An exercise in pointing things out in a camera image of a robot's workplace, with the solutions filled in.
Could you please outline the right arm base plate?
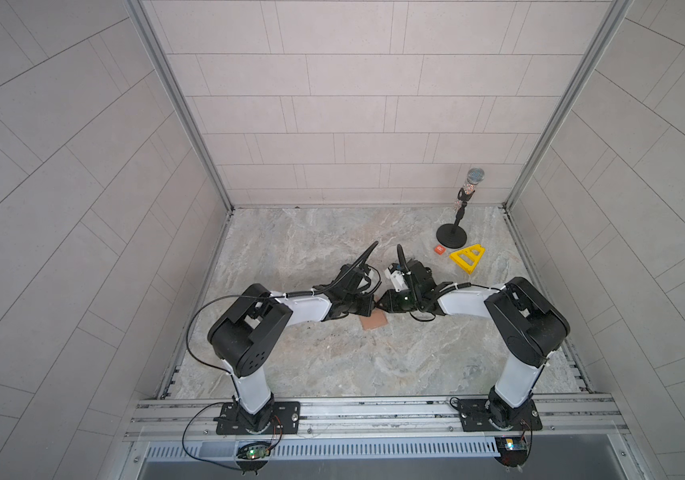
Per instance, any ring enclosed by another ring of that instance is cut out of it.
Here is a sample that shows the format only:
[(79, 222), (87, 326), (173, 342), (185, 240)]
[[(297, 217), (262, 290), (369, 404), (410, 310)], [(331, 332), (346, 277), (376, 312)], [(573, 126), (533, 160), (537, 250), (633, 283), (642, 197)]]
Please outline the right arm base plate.
[(516, 408), (496, 397), (452, 397), (449, 405), (458, 413), (464, 432), (540, 431), (543, 428), (532, 396)]

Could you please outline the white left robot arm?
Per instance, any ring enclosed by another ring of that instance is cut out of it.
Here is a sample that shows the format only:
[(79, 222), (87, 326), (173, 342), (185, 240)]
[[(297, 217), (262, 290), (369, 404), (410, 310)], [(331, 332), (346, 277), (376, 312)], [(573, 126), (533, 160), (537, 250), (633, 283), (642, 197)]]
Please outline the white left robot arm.
[(310, 291), (283, 294), (259, 283), (248, 286), (208, 332), (214, 353), (234, 378), (240, 410), (258, 419), (272, 412), (264, 363), (286, 327), (366, 316), (379, 286), (379, 276), (365, 263), (344, 265), (332, 283)]

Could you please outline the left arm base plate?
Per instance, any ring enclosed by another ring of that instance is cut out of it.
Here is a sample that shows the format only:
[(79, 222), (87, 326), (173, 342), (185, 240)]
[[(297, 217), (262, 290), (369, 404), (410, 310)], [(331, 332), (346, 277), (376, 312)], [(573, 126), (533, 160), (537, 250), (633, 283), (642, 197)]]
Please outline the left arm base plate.
[(218, 435), (260, 435), (272, 432), (298, 433), (300, 402), (278, 402), (270, 400), (260, 411), (248, 413), (238, 402), (222, 406), (216, 426)]

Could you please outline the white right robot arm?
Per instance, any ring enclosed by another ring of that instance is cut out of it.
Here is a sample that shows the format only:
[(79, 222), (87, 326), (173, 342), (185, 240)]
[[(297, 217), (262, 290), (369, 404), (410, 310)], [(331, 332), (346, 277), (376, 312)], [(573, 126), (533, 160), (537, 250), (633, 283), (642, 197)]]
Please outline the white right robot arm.
[(423, 313), (424, 322), (438, 316), (470, 315), (491, 320), (508, 349), (502, 374), (489, 392), (487, 410), (506, 427), (531, 399), (551, 354), (570, 334), (562, 314), (526, 278), (516, 276), (500, 286), (472, 282), (436, 283), (431, 270), (410, 260), (392, 264), (386, 277), (393, 288), (378, 300), (388, 313)]

